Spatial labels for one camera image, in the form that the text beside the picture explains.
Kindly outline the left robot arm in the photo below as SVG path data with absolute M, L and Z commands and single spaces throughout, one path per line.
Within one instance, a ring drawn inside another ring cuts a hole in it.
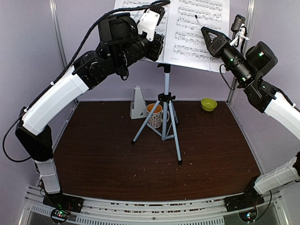
M 22 116 L 16 137 L 35 161 L 53 207 L 64 208 L 68 199 L 61 191 L 56 173 L 49 121 L 107 76 L 117 74 L 125 80 L 129 75 L 128 67 L 138 60 L 157 61 L 163 48 L 163 36 L 155 29 L 162 17 L 162 13 L 148 9 L 138 21 L 134 21 L 130 13 L 120 13 L 98 22 L 100 43 L 97 49 L 71 63 L 62 77 Z

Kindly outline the sheet music page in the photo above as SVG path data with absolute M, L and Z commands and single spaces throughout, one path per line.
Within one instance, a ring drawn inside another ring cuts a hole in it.
M 208 52 L 201 28 L 228 35 L 230 1 L 172 0 L 169 4 L 164 63 L 218 72 L 222 61 Z
M 149 5 L 154 0 L 115 0 L 114 9 L 117 8 L 135 8 L 140 7 L 142 5 Z M 165 36 L 167 29 L 167 19 L 168 19 L 168 6 L 164 6 L 165 14 L 160 21 L 160 24 L 156 27 L 156 33 L 164 36 L 164 44 L 165 44 Z M 130 12 L 131 18 L 138 22 L 138 20 L 142 17 L 143 10 L 132 11 Z

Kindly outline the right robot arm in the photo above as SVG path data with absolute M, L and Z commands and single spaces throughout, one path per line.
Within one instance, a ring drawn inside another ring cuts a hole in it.
M 220 58 L 227 71 L 236 77 L 249 103 L 261 113 L 274 118 L 297 138 L 300 136 L 300 111 L 279 88 L 263 80 L 277 64 L 273 51 L 262 41 L 249 48 L 245 55 L 240 53 L 225 34 L 201 28 L 206 47 L 215 58 Z M 264 202 L 262 195 L 279 186 L 300 180 L 300 156 L 272 172 L 253 177 L 241 195 L 224 199 L 228 211 L 253 207 Z

